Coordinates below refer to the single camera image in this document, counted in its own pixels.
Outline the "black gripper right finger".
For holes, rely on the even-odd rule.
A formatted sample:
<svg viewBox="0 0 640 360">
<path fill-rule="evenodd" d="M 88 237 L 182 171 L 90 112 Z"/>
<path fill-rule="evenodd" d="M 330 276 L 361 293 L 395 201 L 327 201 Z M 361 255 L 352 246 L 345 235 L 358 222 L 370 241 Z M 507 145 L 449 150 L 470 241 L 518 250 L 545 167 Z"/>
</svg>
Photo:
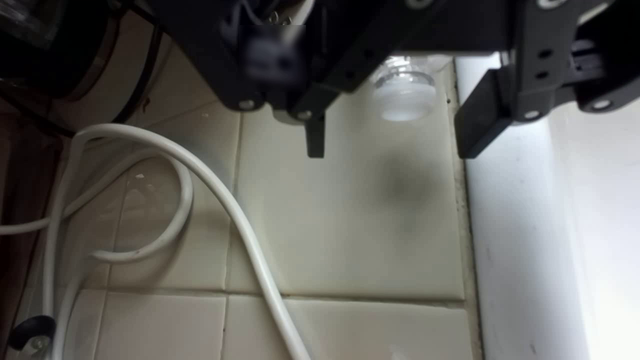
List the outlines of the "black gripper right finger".
<svg viewBox="0 0 640 360">
<path fill-rule="evenodd" d="M 576 41 L 542 49 L 531 65 L 486 71 L 453 118 L 460 158 L 479 157 L 506 129 L 531 124 L 573 103 L 579 112 L 607 115 L 640 99 L 640 52 Z"/>
</svg>

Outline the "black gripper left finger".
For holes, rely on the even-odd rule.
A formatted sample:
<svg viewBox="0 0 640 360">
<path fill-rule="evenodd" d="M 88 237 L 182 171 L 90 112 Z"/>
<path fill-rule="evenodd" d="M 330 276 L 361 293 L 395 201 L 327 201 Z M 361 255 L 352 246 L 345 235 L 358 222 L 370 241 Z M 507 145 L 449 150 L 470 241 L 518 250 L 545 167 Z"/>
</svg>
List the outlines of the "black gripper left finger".
<svg viewBox="0 0 640 360">
<path fill-rule="evenodd" d="M 326 157 L 326 110 L 336 94 L 310 80 L 301 55 L 276 41 L 252 39 L 243 52 L 246 75 L 259 84 L 261 100 L 284 124 L 301 127 L 308 158 Z"/>
</svg>

